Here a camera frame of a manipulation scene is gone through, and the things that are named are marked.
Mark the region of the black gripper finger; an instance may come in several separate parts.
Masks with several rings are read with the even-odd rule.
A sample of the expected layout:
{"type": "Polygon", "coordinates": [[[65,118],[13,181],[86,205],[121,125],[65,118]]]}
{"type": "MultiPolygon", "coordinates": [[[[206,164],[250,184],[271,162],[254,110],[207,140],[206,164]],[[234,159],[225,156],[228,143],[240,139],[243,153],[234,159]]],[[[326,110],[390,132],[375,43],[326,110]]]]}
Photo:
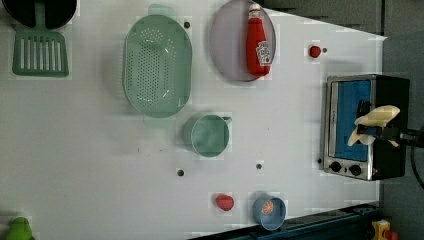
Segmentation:
{"type": "Polygon", "coordinates": [[[398,128],[368,127],[365,125],[359,125],[357,133],[372,136],[380,140],[392,141],[395,143],[400,142],[400,130],[398,128]]]}
{"type": "Polygon", "coordinates": [[[362,117],[371,111],[372,104],[369,101],[360,100],[357,106],[357,116],[362,117]]]}

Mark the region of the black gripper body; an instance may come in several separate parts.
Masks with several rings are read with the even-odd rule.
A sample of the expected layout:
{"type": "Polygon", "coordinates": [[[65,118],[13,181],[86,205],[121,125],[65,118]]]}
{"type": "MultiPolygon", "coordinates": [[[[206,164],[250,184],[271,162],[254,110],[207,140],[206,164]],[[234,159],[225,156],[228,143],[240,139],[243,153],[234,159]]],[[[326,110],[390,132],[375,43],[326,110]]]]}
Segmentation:
{"type": "Polygon", "coordinates": [[[400,142],[408,146],[424,148],[424,131],[402,129],[400,132],[400,142]]]}

